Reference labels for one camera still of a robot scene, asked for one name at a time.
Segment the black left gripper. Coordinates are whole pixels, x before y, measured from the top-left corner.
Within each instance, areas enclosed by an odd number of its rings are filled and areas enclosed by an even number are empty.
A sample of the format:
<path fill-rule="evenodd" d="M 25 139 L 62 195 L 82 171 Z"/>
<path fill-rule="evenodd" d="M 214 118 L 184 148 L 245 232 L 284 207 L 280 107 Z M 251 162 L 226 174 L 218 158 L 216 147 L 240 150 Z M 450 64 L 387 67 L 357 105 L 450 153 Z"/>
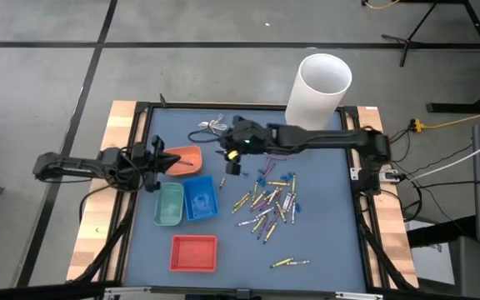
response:
<path fill-rule="evenodd" d="M 147 192 L 154 192 L 160 188 L 157 183 L 158 155 L 164 149 L 164 142 L 159 136 L 153 136 L 151 139 L 153 150 L 147 150 L 143 142 L 136 144 L 136 167 L 142 174 L 143 186 Z M 166 174 L 177 174 L 177 162 L 181 157 L 177 154 L 165 152 L 162 160 L 167 163 L 164 168 Z"/>

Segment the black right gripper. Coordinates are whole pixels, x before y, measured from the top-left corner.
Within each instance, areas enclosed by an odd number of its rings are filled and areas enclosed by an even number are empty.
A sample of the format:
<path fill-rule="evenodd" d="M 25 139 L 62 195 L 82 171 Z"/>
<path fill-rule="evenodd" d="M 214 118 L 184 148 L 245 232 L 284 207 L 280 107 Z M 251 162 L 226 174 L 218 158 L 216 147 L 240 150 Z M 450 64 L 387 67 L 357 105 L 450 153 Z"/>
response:
<path fill-rule="evenodd" d="M 217 155 L 225 162 L 227 174 L 239 174 L 241 156 L 244 154 L 264 154 L 274 145 L 272 130 L 241 116 L 234 116 L 232 126 L 219 141 L 224 152 Z"/>

